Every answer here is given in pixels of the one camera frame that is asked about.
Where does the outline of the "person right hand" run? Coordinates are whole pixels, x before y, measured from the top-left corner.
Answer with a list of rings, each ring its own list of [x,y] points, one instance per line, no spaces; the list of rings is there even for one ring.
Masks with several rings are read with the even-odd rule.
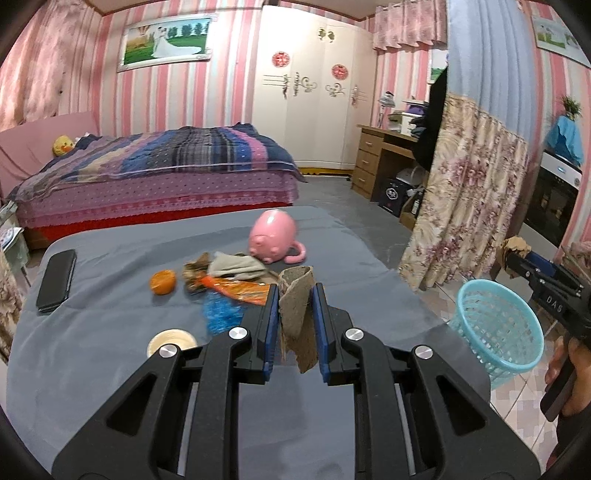
[[[556,340],[554,354],[545,374],[545,383],[551,385],[558,377],[565,361],[571,361],[575,369],[576,380],[571,395],[562,408],[562,414],[566,417],[581,413],[590,404],[590,359],[590,350],[576,338],[571,338],[568,343],[565,343],[563,337]]]

